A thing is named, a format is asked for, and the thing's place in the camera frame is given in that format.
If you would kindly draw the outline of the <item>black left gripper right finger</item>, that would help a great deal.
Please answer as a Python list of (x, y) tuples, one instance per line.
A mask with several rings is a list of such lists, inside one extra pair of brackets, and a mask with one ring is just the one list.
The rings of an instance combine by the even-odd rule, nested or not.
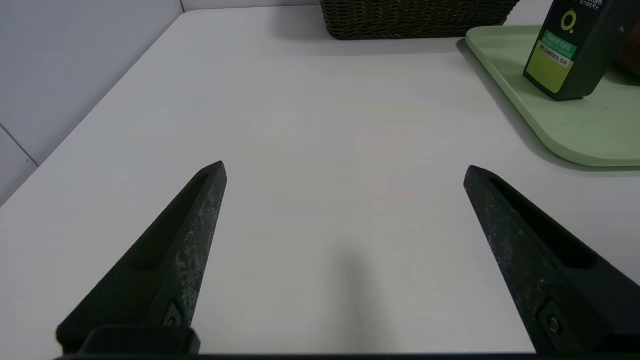
[(639, 354), (638, 284), (495, 173), (463, 187), (537, 354)]

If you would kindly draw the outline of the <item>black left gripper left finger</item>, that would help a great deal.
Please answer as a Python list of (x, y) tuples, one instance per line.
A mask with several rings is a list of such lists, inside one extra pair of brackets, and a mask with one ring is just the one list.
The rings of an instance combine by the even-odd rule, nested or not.
[(62, 321), (65, 356), (191, 356), (192, 321), (227, 186), (203, 167)]

